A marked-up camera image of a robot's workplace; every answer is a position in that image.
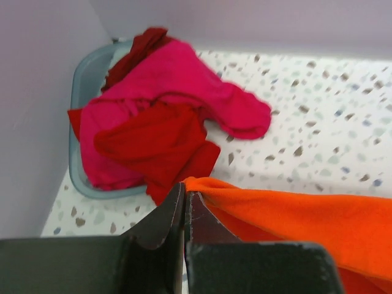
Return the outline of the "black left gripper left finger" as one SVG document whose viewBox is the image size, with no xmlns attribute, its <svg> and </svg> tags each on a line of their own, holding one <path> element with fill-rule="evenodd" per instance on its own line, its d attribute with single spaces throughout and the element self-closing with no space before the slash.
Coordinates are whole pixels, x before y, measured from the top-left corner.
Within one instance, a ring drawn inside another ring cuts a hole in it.
<svg viewBox="0 0 392 294">
<path fill-rule="evenodd" d="M 185 189 L 118 236 L 1 241 L 2 293 L 181 293 Z"/>
</svg>

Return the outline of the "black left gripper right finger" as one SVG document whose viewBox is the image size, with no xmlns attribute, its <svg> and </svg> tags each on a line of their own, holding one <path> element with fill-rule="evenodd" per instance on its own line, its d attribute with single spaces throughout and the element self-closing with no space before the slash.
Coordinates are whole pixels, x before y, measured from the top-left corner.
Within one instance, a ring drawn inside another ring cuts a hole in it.
<svg viewBox="0 0 392 294">
<path fill-rule="evenodd" d="M 185 261 L 190 293 L 344 293 L 333 259 L 320 245 L 241 241 L 187 194 Z"/>
</svg>

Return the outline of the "orange t-shirt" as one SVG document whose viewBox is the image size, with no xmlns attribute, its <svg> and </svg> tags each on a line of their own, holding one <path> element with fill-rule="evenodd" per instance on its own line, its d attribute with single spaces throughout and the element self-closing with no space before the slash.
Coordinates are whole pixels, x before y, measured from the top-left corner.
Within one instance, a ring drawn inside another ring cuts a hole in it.
<svg viewBox="0 0 392 294">
<path fill-rule="evenodd" d="M 208 209 L 239 239 L 311 241 L 337 264 L 347 293 L 391 292 L 391 200 L 250 190 L 214 178 L 187 178 Z"/>
</svg>

